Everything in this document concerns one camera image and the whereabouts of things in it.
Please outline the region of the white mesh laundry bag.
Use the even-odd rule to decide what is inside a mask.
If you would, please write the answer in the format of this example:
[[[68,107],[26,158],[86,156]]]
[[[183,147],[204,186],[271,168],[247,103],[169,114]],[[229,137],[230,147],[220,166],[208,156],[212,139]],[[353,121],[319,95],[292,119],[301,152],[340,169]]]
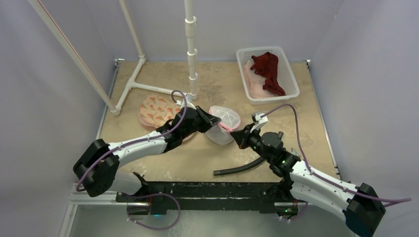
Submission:
[[[205,135],[218,145],[227,145],[234,141],[230,133],[237,130],[241,124],[239,114],[230,108],[216,105],[210,107],[209,113],[220,118],[221,121]]]

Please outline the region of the floral mesh laundry bag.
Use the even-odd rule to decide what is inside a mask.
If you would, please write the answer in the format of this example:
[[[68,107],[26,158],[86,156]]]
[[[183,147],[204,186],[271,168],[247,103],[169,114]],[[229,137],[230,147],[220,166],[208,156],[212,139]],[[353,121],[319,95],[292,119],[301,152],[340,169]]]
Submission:
[[[137,117],[146,129],[152,130],[174,119],[183,107],[183,101],[173,102],[159,95],[149,95],[140,104]]]

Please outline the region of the dark red bra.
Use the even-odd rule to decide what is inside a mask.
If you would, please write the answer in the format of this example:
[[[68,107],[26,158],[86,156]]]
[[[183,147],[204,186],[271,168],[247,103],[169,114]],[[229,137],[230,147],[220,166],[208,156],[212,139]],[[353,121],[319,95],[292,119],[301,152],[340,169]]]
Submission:
[[[275,54],[266,52],[259,56],[252,55],[251,59],[253,60],[253,65],[250,69],[255,74],[265,78],[263,89],[277,96],[285,96],[284,89],[278,83],[278,57]]]

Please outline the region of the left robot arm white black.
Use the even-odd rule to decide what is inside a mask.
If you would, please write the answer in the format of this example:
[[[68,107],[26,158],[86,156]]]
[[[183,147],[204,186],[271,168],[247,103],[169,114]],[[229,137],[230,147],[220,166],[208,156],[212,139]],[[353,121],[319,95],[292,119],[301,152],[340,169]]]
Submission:
[[[199,106],[185,107],[161,127],[139,138],[106,143],[93,141],[73,166],[78,178],[77,191],[96,197],[106,191],[128,194],[135,202],[147,197],[146,181],[137,173],[119,169],[143,157],[167,153],[179,147],[195,132],[205,133],[221,122]]]

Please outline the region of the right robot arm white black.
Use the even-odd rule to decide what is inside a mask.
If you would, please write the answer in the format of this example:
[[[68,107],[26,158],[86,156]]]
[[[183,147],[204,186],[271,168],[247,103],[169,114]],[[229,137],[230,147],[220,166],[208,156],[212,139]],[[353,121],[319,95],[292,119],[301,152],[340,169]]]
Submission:
[[[311,203],[340,218],[356,235],[374,235],[386,210],[372,186],[347,183],[307,166],[284,148],[278,133],[260,134],[248,125],[231,132],[231,136],[240,149],[251,148],[267,161],[272,172],[285,182],[277,188],[280,199]]]

